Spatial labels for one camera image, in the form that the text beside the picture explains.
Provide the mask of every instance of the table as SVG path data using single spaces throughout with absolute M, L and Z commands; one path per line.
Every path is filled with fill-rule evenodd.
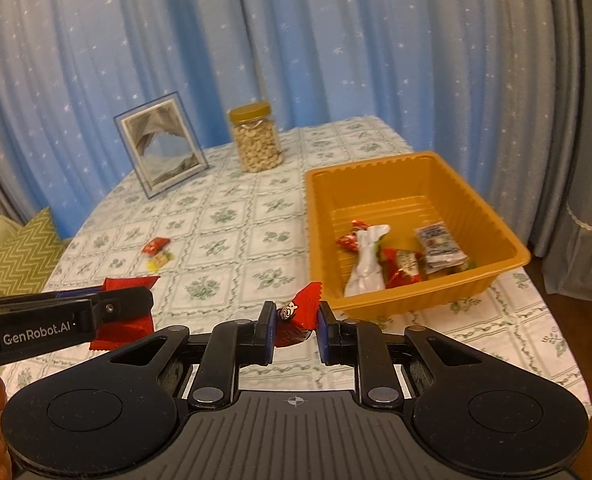
M 141 247 L 171 238 L 175 259 L 153 288 L 154 323 L 209 332 L 225 320 L 255 319 L 265 300 L 290 300 L 308 282 L 304 173 L 364 158 L 410 152 L 374 117 L 296 128 L 281 135 L 284 163 L 240 171 L 234 147 L 206 150 L 210 168 L 147 200 L 132 173 L 94 210 L 45 290 L 99 284 L 106 276 L 148 274 Z M 422 324 L 568 388 L 592 413 L 583 377 L 555 320 L 524 270 L 502 274 L 483 294 L 377 320 L 387 332 Z M 7 366 L 10 394 L 91 358 L 87 345 Z M 315 336 L 276 349 L 274 364 L 240 371 L 241 388 L 351 388 L 351 368 L 320 363 Z

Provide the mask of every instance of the gold lid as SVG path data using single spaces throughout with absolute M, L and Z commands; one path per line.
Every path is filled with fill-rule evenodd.
M 230 110 L 230 121 L 233 123 L 247 123 L 247 121 L 262 119 L 270 113 L 272 113 L 271 105 L 266 101 L 260 101 Z

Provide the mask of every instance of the chevron pattern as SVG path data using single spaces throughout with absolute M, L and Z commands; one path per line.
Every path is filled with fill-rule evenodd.
M 49 208 L 43 209 L 0 246 L 1 293 L 40 292 L 65 248 Z

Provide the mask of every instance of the orange plastic basket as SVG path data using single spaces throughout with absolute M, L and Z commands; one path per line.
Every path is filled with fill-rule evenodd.
M 375 319 L 468 298 L 530 260 L 495 211 L 433 152 L 311 170 L 306 184 L 311 279 L 323 282 L 323 299 L 333 310 L 352 317 Z M 422 250 L 414 229 L 443 220 L 476 268 L 344 298 L 356 255 L 336 239 L 353 219 L 389 224 L 382 247 L 414 251 Z

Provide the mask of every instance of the plastic jar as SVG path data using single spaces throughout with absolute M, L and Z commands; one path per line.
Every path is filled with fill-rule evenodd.
M 230 111 L 232 133 L 243 170 L 257 173 L 282 163 L 272 107 L 261 101 Z

